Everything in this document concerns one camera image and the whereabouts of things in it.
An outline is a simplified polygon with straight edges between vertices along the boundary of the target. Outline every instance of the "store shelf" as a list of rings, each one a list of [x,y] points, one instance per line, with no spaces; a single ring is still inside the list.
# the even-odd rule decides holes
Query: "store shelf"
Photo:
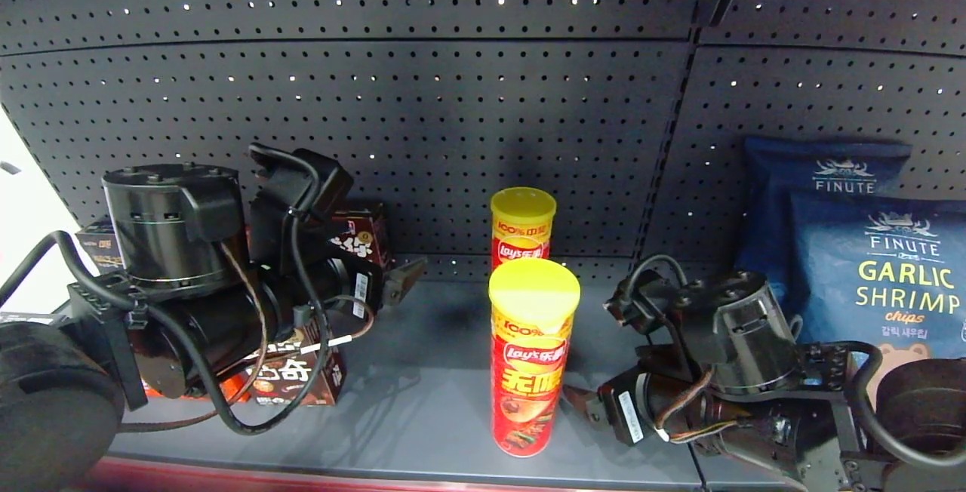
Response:
[[[567,381],[597,386],[634,362],[645,342],[615,326],[600,303],[611,286],[584,286]],[[624,490],[700,487],[686,447],[657,437],[636,448],[592,430],[561,406],[548,448],[517,459],[490,434],[490,306],[480,283],[424,282],[346,349],[349,375],[335,407],[301,408],[282,426],[239,437],[219,420],[172,432],[123,435],[114,457],[349,478],[413,479]],[[175,420],[203,401],[153,399],[129,420]],[[245,404],[249,423],[277,409]]]

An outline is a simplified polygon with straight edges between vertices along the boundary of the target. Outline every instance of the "cable tie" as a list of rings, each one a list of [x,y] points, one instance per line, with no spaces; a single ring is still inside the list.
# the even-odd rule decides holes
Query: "cable tie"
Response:
[[[343,335],[342,337],[336,337],[336,338],[334,338],[334,340],[329,340],[328,341],[328,346],[329,347],[335,347],[335,346],[341,345],[343,343],[348,343],[349,341],[352,341],[352,335],[351,334],[350,335]]]

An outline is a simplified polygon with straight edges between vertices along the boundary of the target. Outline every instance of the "white label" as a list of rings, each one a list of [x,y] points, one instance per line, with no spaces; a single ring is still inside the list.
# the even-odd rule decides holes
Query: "white label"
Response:
[[[627,429],[631,432],[631,442],[638,443],[645,439],[645,433],[641,431],[641,421],[638,421],[638,413],[634,410],[634,402],[631,401],[631,392],[621,392],[617,396],[620,401],[620,409],[624,412],[624,420],[627,420]]]
[[[355,274],[355,296],[360,300],[365,300],[369,294],[369,276],[362,273]],[[359,303],[352,304],[352,314],[359,318],[365,318],[365,308]]]

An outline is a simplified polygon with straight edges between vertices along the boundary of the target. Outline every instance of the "chips bag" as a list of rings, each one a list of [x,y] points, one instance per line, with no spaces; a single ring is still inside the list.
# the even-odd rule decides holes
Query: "chips bag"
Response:
[[[799,340],[879,347],[873,403],[891,369],[966,355],[966,202],[795,192],[791,210]]]
[[[735,266],[768,276],[786,306],[792,264],[788,192],[879,194],[891,192],[909,158],[909,145],[808,143],[762,137],[745,140],[749,203]]]

